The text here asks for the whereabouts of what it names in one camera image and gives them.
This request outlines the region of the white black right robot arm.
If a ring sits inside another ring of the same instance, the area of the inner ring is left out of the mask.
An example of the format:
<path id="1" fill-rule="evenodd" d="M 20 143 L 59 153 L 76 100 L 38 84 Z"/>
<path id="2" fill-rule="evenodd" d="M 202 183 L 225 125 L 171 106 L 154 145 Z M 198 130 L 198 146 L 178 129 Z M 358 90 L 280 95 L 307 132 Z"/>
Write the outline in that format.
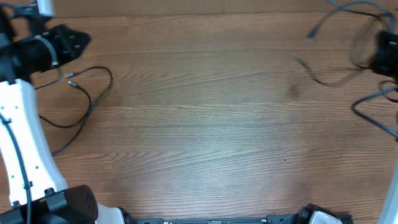
<path id="1" fill-rule="evenodd" d="M 374 73 L 392 78 L 397 85 L 397 34 L 380 31 L 377 35 L 377 51 L 371 62 Z M 397 156 L 391 184 L 378 223 L 397 223 Z"/>

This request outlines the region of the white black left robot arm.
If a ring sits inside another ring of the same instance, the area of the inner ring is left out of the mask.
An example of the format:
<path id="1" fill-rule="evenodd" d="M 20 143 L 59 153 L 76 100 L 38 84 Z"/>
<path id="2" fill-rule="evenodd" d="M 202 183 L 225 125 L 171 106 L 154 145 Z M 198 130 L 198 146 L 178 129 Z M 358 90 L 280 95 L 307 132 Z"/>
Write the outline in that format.
<path id="1" fill-rule="evenodd" d="M 1 155 L 12 208 L 2 223 L 132 223 L 122 208 L 98 203 L 87 185 L 69 187 L 54 162 L 37 111 L 31 75 L 60 70 L 90 42 L 87 33 L 65 25 L 46 27 L 55 15 L 52 1 L 2 3 L 13 18 L 24 18 L 30 35 L 17 40 L 11 17 L 1 13 Z"/>

